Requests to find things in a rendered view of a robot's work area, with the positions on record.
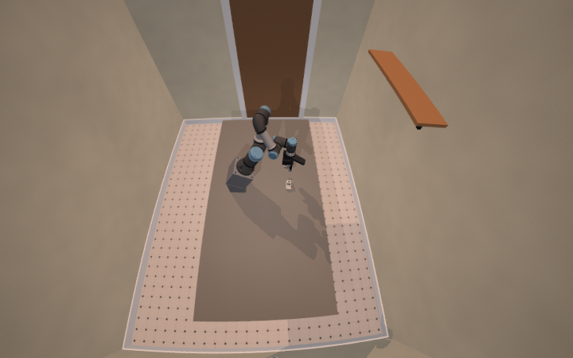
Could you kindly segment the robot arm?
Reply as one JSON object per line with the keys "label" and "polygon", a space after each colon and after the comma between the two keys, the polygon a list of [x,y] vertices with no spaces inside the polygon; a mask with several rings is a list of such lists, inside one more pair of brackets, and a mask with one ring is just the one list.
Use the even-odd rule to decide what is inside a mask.
{"label": "robot arm", "polygon": [[292,157],[295,155],[291,160],[296,161],[301,165],[305,165],[306,159],[295,154],[297,146],[296,138],[282,138],[279,136],[273,136],[273,138],[271,138],[267,132],[267,124],[270,115],[271,109],[268,106],[262,106],[253,116],[252,123],[256,132],[254,137],[255,144],[252,146],[251,150],[249,150],[249,153],[245,158],[241,158],[236,163],[238,172],[244,176],[249,176],[253,173],[255,165],[263,158],[263,153],[266,148],[269,152],[268,157],[270,159],[277,159],[280,150],[283,147],[286,148],[287,156]]}

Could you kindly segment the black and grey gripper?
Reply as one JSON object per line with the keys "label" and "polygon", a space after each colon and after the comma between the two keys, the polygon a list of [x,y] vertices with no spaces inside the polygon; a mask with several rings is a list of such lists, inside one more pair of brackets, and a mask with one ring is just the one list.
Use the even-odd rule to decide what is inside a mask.
{"label": "black and grey gripper", "polygon": [[289,156],[287,156],[286,150],[283,151],[283,163],[282,163],[282,165],[287,165],[287,166],[284,166],[285,169],[288,169],[290,171],[292,170],[292,165],[294,164],[294,161],[291,160],[291,158],[293,158],[294,156],[289,157]]}

